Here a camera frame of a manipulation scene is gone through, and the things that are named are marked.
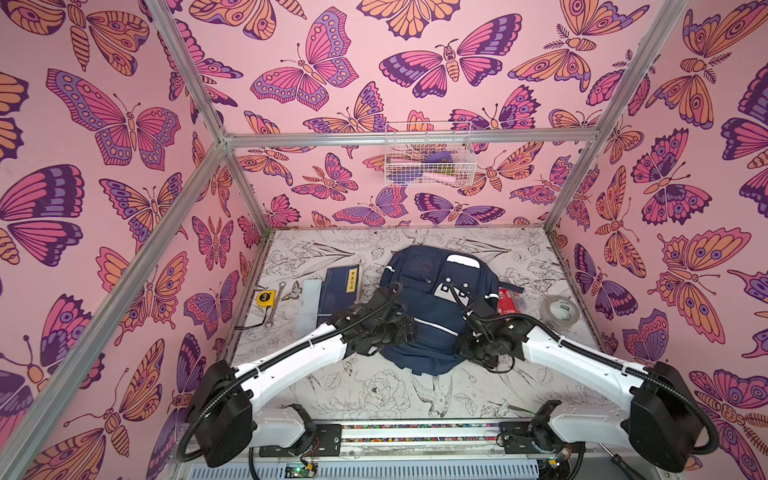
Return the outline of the navy blue student backpack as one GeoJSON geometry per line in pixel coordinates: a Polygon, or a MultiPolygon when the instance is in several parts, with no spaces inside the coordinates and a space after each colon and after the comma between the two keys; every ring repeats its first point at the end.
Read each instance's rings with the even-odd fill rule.
{"type": "Polygon", "coordinates": [[[431,246],[397,251],[384,268],[381,286],[400,283],[400,303],[414,318],[415,340],[389,346],[381,355],[415,375],[440,376],[466,361],[456,355],[467,330],[493,332],[504,326],[497,317],[500,288],[524,292],[502,282],[479,258],[431,246]]]}

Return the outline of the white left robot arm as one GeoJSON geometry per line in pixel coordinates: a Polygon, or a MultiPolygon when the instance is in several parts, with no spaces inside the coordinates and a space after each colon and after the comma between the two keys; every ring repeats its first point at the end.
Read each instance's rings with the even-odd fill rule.
{"type": "Polygon", "coordinates": [[[375,290],[364,304],[338,311],[312,333],[259,360],[210,366],[187,408],[187,429],[175,458],[198,458],[211,468],[245,450],[279,448],[301,456],[313,448],[318,426],[299,404],[271,408],[283,390],[326,366],[351,356],[373,356],[384,347],[415,338],[415,322],[400,297],[399,282],[375,290]]]}

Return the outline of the blue notebook with yellow label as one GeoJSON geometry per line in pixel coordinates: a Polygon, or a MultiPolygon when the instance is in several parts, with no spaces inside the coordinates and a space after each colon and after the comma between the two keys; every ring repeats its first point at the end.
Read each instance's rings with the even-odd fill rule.
{"type": "Polygon", "coordinates": [[[337,311],[356,303],[359,291],[358,265],[333,267],[327,270],[321,285],[317,325],[325,323],[337,311]]]}

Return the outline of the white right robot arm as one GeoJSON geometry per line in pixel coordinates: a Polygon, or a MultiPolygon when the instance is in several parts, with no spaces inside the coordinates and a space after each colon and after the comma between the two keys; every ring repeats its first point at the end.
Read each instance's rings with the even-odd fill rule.
{"type": "Polygon", "coordinates": [[[459,355],[492,369],[503,357],[538,364],[565,375],[609,400],[616,411],[567,413],[561,403],[539,418],[563,443],[605,443],[633,449],[655,467],[679,473],[693,455],[720,446],[713,420],[683,386],[679,373],[620,360],[574,342],[522,313],[500,315],[483,297],[454,298],[467,324],[459,355]]]}

